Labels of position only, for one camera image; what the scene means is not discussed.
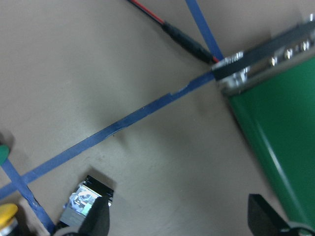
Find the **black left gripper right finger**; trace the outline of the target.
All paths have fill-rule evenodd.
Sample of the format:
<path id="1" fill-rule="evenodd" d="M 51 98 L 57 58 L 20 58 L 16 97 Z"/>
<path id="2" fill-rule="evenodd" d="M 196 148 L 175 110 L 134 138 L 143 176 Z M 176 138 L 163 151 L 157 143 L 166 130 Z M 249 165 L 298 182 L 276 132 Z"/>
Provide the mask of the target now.
<path id="1" fill-rule="evenodd" d="M 313 236 L 315 230 L 286 222 L 260 194 L 249 194 L 247 223 L 254 236 Z"/>

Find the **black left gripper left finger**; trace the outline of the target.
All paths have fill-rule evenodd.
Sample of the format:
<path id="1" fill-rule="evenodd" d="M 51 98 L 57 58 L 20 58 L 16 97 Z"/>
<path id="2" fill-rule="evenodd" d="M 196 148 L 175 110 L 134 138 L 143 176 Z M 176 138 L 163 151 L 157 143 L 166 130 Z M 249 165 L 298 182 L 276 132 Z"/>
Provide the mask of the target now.
<path id="1" fill-rule="evenodd" d="M 82 225 L 65 227 L 56 231 L 57 236 L 107 236 L 110 229 L 109 198 L 98 197 Z"/>

